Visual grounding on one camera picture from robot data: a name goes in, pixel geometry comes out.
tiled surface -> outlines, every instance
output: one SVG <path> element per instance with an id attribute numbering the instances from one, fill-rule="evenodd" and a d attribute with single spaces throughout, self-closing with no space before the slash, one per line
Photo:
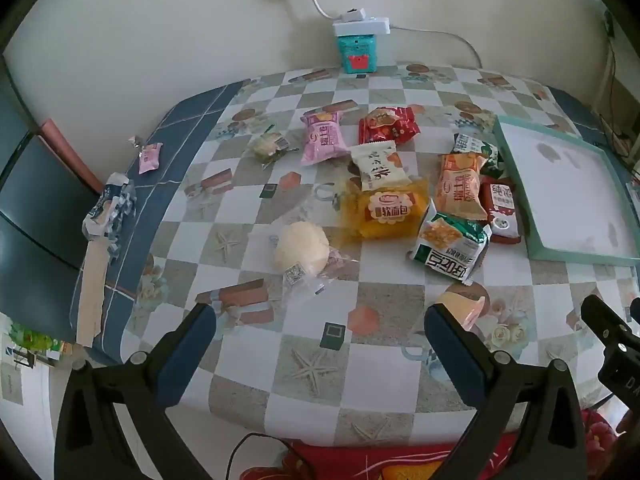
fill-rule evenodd
<path id="1" fill-rule="evenodd" d="M 312 220 L 334 240 L 340 234 L 339 215 L 322 199 L 332 196 L 328 183 L 338 182 L 337 173 L 348 160 L 302 168 L 297 152 L 263 169 L 247 151 L 251 139 L 271 124 L 291 142 L 300 142 L 300 117 L 306 110 L 346 99 L 358 105 L 340 121 L 349 144 L 356 142 L 358 120 L 368 110 L 383 104 L 418 105 L 422 133 L 399 154 L 409 174 L 426 176 L 432 185 L 438 154 L 452 146 L 460 102 L 466 102 L 461 105 L 465 109 L 479 107 L 477 113 L 489 121 L 495 119 L 491 112 L 501 113 L 556 123 L 578 134 L 550 91 L 535 82 L 506 76 L 508 88 L 498 88 L 478 81 L 495 74 L 418 68 L 422 71 L 409 73 L 405 65 L 380 67 L 365 78 L 330 69 L 331 78 L 307 83 L 289 80 L 310 71 L 275 74 L 247 81 L 226 107 L 207 105 L 203 96 L 176 107 L 154 136 L 161 137 L 163 130 L 168 136 L 181 124 L 182 138 L 168 139 L 171 162 L 162 175 L 149 178 L 167 182 L 171 175 L 180 184 L 158 184 L 146 194 L 141 189 L 144 209 L 119 278 L 125 271 L 132 276 L 123 283 L 137 298 L 133 315 L 123 321 L 122 338 L 113 336 L 120 357 L 152 348 L 193 308 L 198 294 L 262 278 L 269 300 L 260 308 L 273 311 L 273 317 L 212 341 L 182 402 L 250 430 L 324 446 L 420 444 L 459 437 L 473 411 L 462 403 L 420 330 L 425 307 L 460 285 L 407 260 L 411 238 L 368 240 L 351 248 L 358 262 L 349 264 L 339 280 L 312 300 L 287 306 L 266 224 L 306 200 L 314 205 Z M 535 92 L 547 99 L 537 99 Z M 220 108 L 219 120 L 214 113 L 202 116 L 203 110 Z M 189 118 L 192 110 L 200 115 Z M 478 126 L 470 133 L 495 142 L 490 128 Z M 172 155 L 178 145 L 181 150 Z M 216 195 L 198 188 L 204 178 L 225 170 L 233 175 L 231 189 Z M 290 171 L 300 175 L 298 186 L 278 186 L 272 198 L 260 199 L 264 184 L 278 184 Z M 491 244 L 475 280 L 464 290 L 486 298 L 472 332 L 487 348 L 506 350 L 527 364 L 565 359 L 581 400 L 597 400 L 599 390 L 592 383 L 602 346 L 582 325 L 580 304 L 588 294 L 599 294 L 625 316 L 623 305 L 638 293 L 635 273 L 533 262 L 522 242 Z M 116 295 L 132 302 L 112 294 L 109 323 L 131 313 L 130 305 L 115 308 L 121 301 Z M 357 306 L 375 310 L 378 330 L 354 333 L 348 328 Z M 338 350 L 320 347 L 326 323 L 346 327 Z"/>

green tray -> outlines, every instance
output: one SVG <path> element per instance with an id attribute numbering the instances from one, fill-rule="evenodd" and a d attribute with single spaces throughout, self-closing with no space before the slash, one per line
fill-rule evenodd
<path id="1" fill-rule="evenodd" d="M 636 250 L 638 254 L 640 254 L 640 230 L 638 229 L 638 224 L 636 222 L 636 217 L 631 208 L 631 205 L 626 198 L 625 189 L 622 183 L 619 180 L 611 162 L 609 161 L 607 154 L 601 150 L 600 148 L 589 144 L 588 142 L 584 142 L 577 137 L 571 136 L 569 134 L 558 132 L 557 130 L 553 130 L 551 128 L 547 128 L 546 126 L 541 126 L 540 124 L 529 123 L 528 121 L 523 121 L 521 119 L 499 116 L 498 120 L 495 121 L 494 126 L 494 135 L 498 141 L 498 148 L 500 149 L 500 153 L 502 158 L 505 161 L 506 169 L 509 172 L 509 176 L 513 179 L 513 181 L 517 185 L 516 192 L 518 193 L 518 197 L 520 199 L 519 203 L 525 209 L 527 219 L 529 220 L 529 232 L 525 234 L 525 238 L 527 241 L 527 252 L 529 253 L 529 258 L 531 260 L 555 260 L 560 262 L 572 262 L 577 264 L 608 264 L 614 266 L 635 266 L 640 263 L 640 256 L 632 257 L 632 256 L 612 256 L 610 254 L 594 254 L 594 253 L 581 253 L 576 251 L 565 251 L 553 249 L 550 247 L 546 247 L 540 238 L 540 234 L 538 233 L 538 229 L 536 228 L 534 217 L 530 208 L 529 200 L 527 199 L 527 193 L 522 185 L 522 180 L 520 178 L 520 174 L 517 171 L 515 161 L 513 159 L 513 155 L 508 147 L 506 139 L 504 137 L 504 133 L 502 131 L 501 124 L 512 124 L 514 126 L 520 126 L 522 128 L 526 128 L 528 130 L 533 130 L 536 132 L 540 132 L 542 134 L 549 135 L 551 137 L 555 137 L 556 139 L 565 140 L 576 146 L 580 146 L 591 152 L 594 152 L 600 156 L 604 166 L 607 171 L 609 171 L 610 176 L 612 177 L 614 186 L 618 192 L 620 197 L 620 201 L 622 204 L 622 210 L 625 215 L 626 224 L 631 231 L 633 240 L 636 243 Z"/>

starfish print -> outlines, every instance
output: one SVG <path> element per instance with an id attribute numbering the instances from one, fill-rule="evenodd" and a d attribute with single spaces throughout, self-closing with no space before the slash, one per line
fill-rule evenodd
<path id="1" fill-rule="evenodd" d="M 291 353 L 293 354 L 293 358 L 298 362 L 300 370 L 287 376 L 286 379 L 297 379 L 300 377 L 308 378 L 311 382 L 311 391 L 316 397 L 319 397 L 320 377 L 329 372 L 337 372 L 338 368 L 334 366 L 322 366 L 320 364 L 320 361 L 322 361 L 322 358 L 326 354 L 326 350 L 324 349 L 319 351 L 312 359 L 303 357 L 295 348 L 291 349 Z"/>
<path id="2" fill-rule="evenodd" d="M 218 245 L 214 251 L 222 251 L 222 258 L 226 262 L 226 259 L 229 256 L 229 249 L 234 245 L 238 245 L 240 242 L 237 240 L 228 240 L 220 231 L 216 232 L 216 237 L 218 238 L 220 245 Z"/>
<path id="3" fill-rule="evenodd" d="M 380 439 L 379 436 L 382 430 L 385 429 L 388 422 L 389 420 L 388 418 L 386 418 L 382 423 L 382 425 L 380 425 L 379 428 L 373 431 L 365 431 L 360 426 L 358 426 L 357 424 L 354 424 L 353 422 L 351 423 L 351 427 L 353 428 L 353 431 L 355 431 L 355 433 L 362 439 L 364 443 L 375 446 L 376 444 L 380 444 L 381 442 L 384 442 L 386 440 L 386 439 Z"/>

red snack package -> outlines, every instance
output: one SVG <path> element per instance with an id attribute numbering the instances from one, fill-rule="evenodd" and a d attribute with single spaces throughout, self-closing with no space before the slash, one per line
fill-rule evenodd
<path id="1" fill-rule="evenodd" d="M 519 243 L 516 209 L 510 187 L 504 184 L 482 184 L 480 202 L 491 225 L 491 241 L 499 244 Z"/>
<path id="2" fill-rule="evenodd" d="M 402 144 L 419 133 L 411 108 L 376 108 L 360 120 L 358 143 L 394 140 Z"/>

teal container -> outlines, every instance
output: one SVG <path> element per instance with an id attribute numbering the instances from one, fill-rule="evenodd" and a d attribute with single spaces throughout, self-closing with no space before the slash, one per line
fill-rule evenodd
<path id="1" fill-rule="evenodd" d="M 338 49 L 342 57 L 342 66 L 347 74 L 375 72 L 378 68 L 376 58 L 376 37 L 339 36 Z"/>

